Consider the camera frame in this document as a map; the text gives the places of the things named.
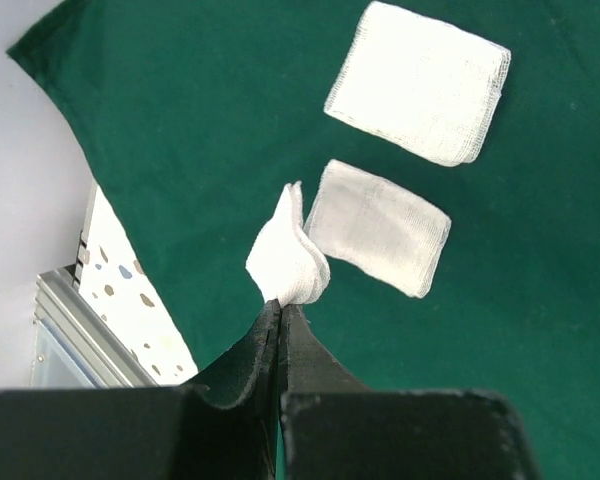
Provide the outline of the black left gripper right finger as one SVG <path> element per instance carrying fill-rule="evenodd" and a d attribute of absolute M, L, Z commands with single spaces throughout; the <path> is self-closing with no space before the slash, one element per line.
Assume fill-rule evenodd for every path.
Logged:
<path fill-rule="evenodd" d="M 303 309 L 283 309 L 279 337 L 280 426 L 287 479 L 362 479 L 371 390 L 310 329 Z"/>

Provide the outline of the white gauze pad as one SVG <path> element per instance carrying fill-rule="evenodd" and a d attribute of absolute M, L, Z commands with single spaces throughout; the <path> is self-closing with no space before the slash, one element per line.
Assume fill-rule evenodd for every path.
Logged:
<path fill-rule="evenodd" d="M 411 191 L 332 159 L 304 230 L 325 255 L 421 299 L 431 289 L 451 225 L 447 214 Z"/>
<path fill-rule="evenodd" d="M 501 45 L 373 1 L 359 20 L 324 111 L 429 162 L 472 163 L 510 62 L 510 50 Z"/>
<path fill-rule="evenodd" d="M 245 268 L 263 300 L 282 307 L 316 302 L 331 274 L 325 255 L 304 231 L 302 183 L 284 185 L 274 213 L 259 231 Z"/>

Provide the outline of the dark green surgical cloth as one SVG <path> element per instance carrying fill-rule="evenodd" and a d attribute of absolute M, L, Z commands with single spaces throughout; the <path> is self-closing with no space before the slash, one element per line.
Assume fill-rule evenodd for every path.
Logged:
<path fill-rule="evenodd" d="M 478 159 L 421 160 L 323 111 L 362 1 L 66 1 L 9 50 L 68 121 L 205 367 L 262 297 L 244 263 L 284 184 L 338 159 L 452 221 L 430 293 L 341 261 L 306 308 L 367 385 L 486 388 L 546 479 L 600 479 L 600 1 L 409 1 L 508 48 Z"/>

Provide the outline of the aluminium rail frame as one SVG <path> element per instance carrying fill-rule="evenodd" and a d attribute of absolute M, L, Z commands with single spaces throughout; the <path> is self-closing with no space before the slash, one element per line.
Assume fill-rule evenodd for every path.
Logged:
<path fill-rule="evenodd" d="M 75 262 L 36 279 L 30 376 L 30 386 L 36 389 L 156 385 L 79 293 L 97 190 L 97 183 L 92 182 Z"/>

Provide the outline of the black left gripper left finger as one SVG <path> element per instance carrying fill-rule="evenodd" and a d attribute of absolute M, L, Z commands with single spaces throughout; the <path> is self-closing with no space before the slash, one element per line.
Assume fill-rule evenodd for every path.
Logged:
<path fill-rule="evenodd" d="M 239 341 L 180 387 L 181 479 L 275 477 L 281 316 L 279 302 L 267 302 Z"/>

